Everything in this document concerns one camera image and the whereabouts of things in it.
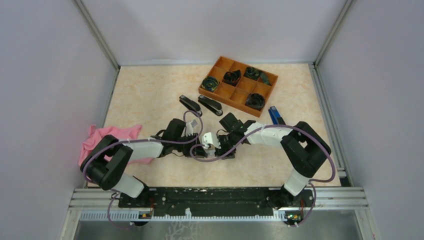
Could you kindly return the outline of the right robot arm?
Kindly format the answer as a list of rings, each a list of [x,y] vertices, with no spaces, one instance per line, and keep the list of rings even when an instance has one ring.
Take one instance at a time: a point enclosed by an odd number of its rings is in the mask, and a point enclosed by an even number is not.
[[[282,148],[293,170],[283,184],[281,199],[287,206],[295,206],[301,200],[301,191],[331,155],[328,144],[306,122],[294,126],[285,124],[266,125],[247,120],[242,122],[228,113],[219,123],[227,132],[217,137],[219,156],[235,151],[239,144],[265,145]]]

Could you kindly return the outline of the dark green flat item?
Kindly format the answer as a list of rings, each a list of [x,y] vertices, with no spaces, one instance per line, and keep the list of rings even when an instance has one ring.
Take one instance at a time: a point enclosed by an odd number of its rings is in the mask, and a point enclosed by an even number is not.
[[[270,81],[270,78],[268,77],[268,75],[267,75],[267,73],[266,72],[261,72],[260,73],[260,75],[259,75],[259,78],[258,78],[258,81],[259,82],[261,82],[261,83],[263,83],[263,84],[265,84],[265,85],[267,85],[267,86],[272,86],[272,83],[271,83],[271,81]]]

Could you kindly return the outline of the black coiled item upper right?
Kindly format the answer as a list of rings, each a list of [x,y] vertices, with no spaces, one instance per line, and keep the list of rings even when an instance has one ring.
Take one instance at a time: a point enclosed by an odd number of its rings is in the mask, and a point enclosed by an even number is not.
[[[255,67],[248,66],[245,69],[243,76],[251,80],[257,81],[261,77],[262,73],[263,72],[261,70]]]

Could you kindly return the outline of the orange compartment tray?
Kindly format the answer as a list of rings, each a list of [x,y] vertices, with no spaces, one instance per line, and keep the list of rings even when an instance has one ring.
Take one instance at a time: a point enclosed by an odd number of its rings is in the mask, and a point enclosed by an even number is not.
[[[244,73],[247,67],[254,66],[233,60],[225,56],[220,56],[206,75],[206,77],[214,77],[219,81],[217,89],[215,90],[215,92],[210,92],[201,88],[201,84],[203,81],[202,80],[198,87],[199,94],[204,95],[215,101],[218,101],[219,103],[238,109],[252,116],[260,117],[262,112],[264,111],[265,106],[262,108],[262,110],[255,110],[245,105],[246,99],[249,94],[258,93],[264,96],[266,105],[278,82],[279,76],[269,71],[263,70],[259,67],[254,67],[256,69],[261,70],[262,72],[267,73],[272,83],[272,86],[268,86],[258,80],[252,80],[247,77],[244,77]],[[232,86],[224,83],[223,77],[225,73],[233,72],[236,70],[241,71],[241,79],[239,80],[238,84],[236,86]]]

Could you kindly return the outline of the black coiled item centre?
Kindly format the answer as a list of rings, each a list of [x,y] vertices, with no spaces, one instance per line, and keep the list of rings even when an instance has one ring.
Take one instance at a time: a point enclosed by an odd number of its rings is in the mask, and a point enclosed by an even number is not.
[[[240,81],[241,76],[240,70],[227,71],[223,76],[222,82],[235,87]]]

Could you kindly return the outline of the red white staple box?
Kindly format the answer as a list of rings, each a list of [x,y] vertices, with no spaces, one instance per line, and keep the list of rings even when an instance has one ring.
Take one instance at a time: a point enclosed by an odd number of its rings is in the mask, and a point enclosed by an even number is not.
[[[210,147],[205,150],[206,159],[214,159],[216,157],[216,149],[214,147]]]

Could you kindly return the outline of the pink cloth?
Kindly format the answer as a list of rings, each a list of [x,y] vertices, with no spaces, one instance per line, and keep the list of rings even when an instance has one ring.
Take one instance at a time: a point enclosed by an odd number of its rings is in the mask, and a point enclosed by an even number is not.
[[[127,128],[120,128],[116,126],[97,128],[96,125],[90,125],[88,128],[88,138],[82,143],[81,146],[78,165],[82,165],[83,161],[106,135],[112,135],[119,140],[136,140],[142,129],[143,126],[141,124],[136,124]]]

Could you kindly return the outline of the black coiled item blue-green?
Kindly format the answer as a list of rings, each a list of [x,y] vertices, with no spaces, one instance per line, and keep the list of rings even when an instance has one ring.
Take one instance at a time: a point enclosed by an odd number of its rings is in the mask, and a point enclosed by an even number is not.
[[[218,88],[219,84],[220,82],[215,77],[207,76],[203,79],[201,88],[213,93]]]

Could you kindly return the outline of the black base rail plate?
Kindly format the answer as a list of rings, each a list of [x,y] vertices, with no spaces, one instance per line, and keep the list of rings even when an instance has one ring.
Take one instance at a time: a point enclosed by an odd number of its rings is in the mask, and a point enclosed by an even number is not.
[[[272,187],[151,187],[136,197],[121,194],[120,208],[148,208],[155,217],[270,217],[280,208],[311,207],[313,192],[292,196]]]

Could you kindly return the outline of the black stapler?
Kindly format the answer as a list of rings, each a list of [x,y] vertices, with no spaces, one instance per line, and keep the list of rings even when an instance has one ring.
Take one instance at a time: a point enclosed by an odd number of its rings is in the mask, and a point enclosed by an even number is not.
[[[185,95],[179,96],[179,102],[183,104],[188,110],[197,113],[200,117],[203,115],[200,105]]]
[[[208,98],[204,95],[199,95],[198,102],[205,108],[213,112],[216,116],[223,115],[222,105],[218,101]]]

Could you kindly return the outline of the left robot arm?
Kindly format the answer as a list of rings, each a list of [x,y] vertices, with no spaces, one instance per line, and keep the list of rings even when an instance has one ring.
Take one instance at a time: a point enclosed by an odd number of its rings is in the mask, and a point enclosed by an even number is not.
[[[196,120],[185,122],[172,119],[162,135],[148,139],[119,140],[105,135],[80,165],[83,176],[102,190],[113,190],[130,197],[132,203],[144,207],[149,203],[147,186],[138,178],[125,173],[132,161],[161,158],[178,151],[188,155],[190,144],[198,143],[194,127]]]

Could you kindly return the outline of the black coiled item lower right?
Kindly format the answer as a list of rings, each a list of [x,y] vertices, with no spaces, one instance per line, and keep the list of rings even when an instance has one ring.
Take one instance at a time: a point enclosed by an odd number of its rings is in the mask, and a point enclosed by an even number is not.
[[[265,102],[266,100],[263,95],[259,93],[250,93],[247,96],[245,105],[249,108],[260,111],[265,106]]]

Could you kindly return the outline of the blue stapler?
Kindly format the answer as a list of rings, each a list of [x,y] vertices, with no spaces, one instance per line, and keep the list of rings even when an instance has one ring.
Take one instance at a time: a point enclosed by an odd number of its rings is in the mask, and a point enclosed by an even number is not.
[[[271,106],[268,109],[268,113],[270,115],[271,121],[274,125],[285,125],[285,121],[283,117],[280,115],[279,111],[275,106]]]

